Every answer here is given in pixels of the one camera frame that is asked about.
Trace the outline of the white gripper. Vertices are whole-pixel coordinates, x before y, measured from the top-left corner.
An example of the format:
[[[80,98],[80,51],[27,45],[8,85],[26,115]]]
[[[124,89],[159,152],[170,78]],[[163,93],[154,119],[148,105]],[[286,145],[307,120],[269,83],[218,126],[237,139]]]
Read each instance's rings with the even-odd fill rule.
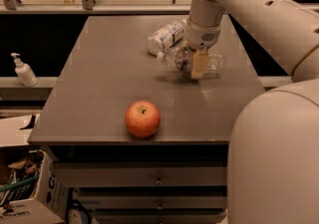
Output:
[[[209,63],[210,56],[206,48],[216,44],[221,31],[220,23],[211,20],[200,20],[188,17],[185,26],[185,38],[188,45],[197,49],[192,56],[190,75],[193,79],[201,79]]]

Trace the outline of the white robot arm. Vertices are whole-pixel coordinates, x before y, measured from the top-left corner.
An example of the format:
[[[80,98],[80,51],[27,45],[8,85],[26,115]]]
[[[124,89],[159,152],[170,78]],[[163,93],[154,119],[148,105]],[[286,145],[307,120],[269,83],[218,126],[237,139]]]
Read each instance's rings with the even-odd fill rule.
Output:
[[[214,28],[213,6],[239,27],[258,75],[291,80],[252,100],[235,122],[228,223],[319,224],[319,16],[300,0],[192,0],[191,26]]]

